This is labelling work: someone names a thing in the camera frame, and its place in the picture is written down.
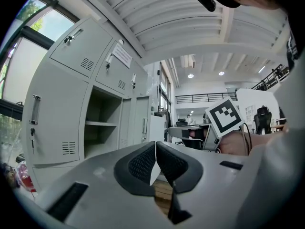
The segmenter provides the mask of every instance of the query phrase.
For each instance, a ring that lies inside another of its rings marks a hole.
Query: vent slot
[[[126,83],[119,80],[119,84],[118,84],[118,87],[120,87],[121,89],[125,90],[125,86],[126,86]]]
[[[92,62],[91,60],[84,58],[83,61],[81,62],[81,67],[83,67],[84,69],[91,71],[92,67],[94,66],[94,62]]]
[[[63,142],[62,143],[62,154],[63,155],[76,154],[75,142]]]
[[[127,140],[121,138],[120,139],[120,148],[127,147]]]
[[[81,199],[88,185],[75,182],[72,187],[48,210],[48,214],[64,222]]]

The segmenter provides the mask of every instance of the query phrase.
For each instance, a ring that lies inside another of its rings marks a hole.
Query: key
[[[30,138],[31,138],[31,141],[32,141],[33,154],[35,154],[35,153],[34,153],[34,133],[35,133],[35,129],[34,129],[34,128],[31,128],[31,129],[30,129]]]

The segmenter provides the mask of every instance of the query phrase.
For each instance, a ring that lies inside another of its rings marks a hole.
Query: wooden floor
[[[167,182],[159,180],[156,180],[153,183],[153,186],[156,193],[156,204],[165,215],[168,215],[171,206],[173,188]]]

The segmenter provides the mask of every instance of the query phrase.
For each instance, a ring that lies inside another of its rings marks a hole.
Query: desk
[[[277,120],[275,120],[275,121],[276,121],[276,124],[277,124],[277,125],[279,125],[279,123],[278,123],[278,122],[280,122],[280,121],[282,121],[282,120],[286,120],[286,118],[281,118],[281,119],[277,119]]]
[[[275,129],[276,129],[275,132],[277,132],[278,130],[281,130],[281,131],[282,131],[282,129],[284,128],[284,126],[285,126],[285,125],[274,125],[274,126],[272,126],[271,128],[275,128]]]

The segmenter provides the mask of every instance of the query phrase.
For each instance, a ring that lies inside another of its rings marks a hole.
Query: window
[[[162,90],[165,92],[165,94],[167,93],[167,77],[166,74],[164,72],[164,70],[162,69],[162,73],[161,73],[161,88]]]
[[[7,59],[5,60],[2,68],[1,68],[1,71],[0,71],[0,98],[2,98],[2,92],[3,92],[3,86],[5,84],[5,75],[6,75],[6,71],[7,71],[7,68],[8,68],[8,65],[11,61],[11,58],[16,50],[16,47],[17,47],[18,43],[15,43],[15,45],[13,46],[13,48],[11,49]]]
[[[67,16],[77,21],[77,18],[65,11],[60,5],[53,7],[50,3],[52,0],[47,0],[49,6],[40,0],[28,0],[16,16],[13,24],[14,28],[11,34],[7,33],[6,42],[18,42],[13,48],[5,48],[5,52],[9,53],[7,60],[1,67],[0,71],[0,98],[9,102],[17,103],[25,101],[26,93],[32,77],[47,52],[53,41],[58,38],[72,25],[70,19],[59,13],[55,9],[64,11]],[[28,22],[24,29],[31,29],[39,32],[38,35],[29,37],[28,34],[22,34],[21,26],[30,16],[35,14],[35,18],[39,18],[36,22]],[[20,38],[12,38],[16,30],[20,30]]]
[[[160,107],[170,111],[171,84],[163,68],[161,73],[161,84],[160,84],[159,92],[160,92]]]
[[[20,120],[0,114],[1,162],[12,167],[16,167],[15,158],[23,153],[20,130]]]
[[[21,38],[18,47],[13,50],[14,55],[5,79],[3,99],[24,104],[33,75],[47,50],[25,38]]]
[[[16,19],[25,22],[31,15],[44,6],[46,6],[46,4],[39,0],[28,0],[17,14]]]
[[[57,12],[51,10],[46,15],[37,20],[31,28],[42,35],[56,41],[74,22]]]
[[[34,13],[36,13],[39,9],[46,6],[45,3],[39,0],[28,0],[22,7],[22,9],[17,14],[16,18],[10,25],[9,30],[6,32],[6,35],[3,39],[3,42],[0,47],[0,52],[4,48],[5,44],[8,42],[10,37],[14,34],[14,32]]]

